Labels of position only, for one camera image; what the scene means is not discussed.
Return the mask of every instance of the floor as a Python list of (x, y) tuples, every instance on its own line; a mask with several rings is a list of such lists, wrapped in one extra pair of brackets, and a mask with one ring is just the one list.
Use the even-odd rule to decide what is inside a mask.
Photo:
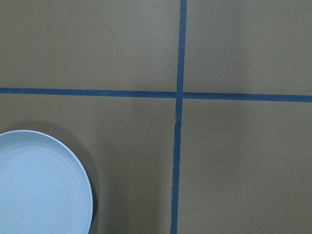
[(90, 234), (312, 232), (311, 1), (0, 9), (0, 132), (77, 155)]

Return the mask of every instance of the plate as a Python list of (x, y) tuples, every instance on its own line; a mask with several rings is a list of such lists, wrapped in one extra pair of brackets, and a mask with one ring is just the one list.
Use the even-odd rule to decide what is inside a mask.
[(88, 234), (91, 186), (57, 139), (17, 130), (0, 135), (0, 233)]

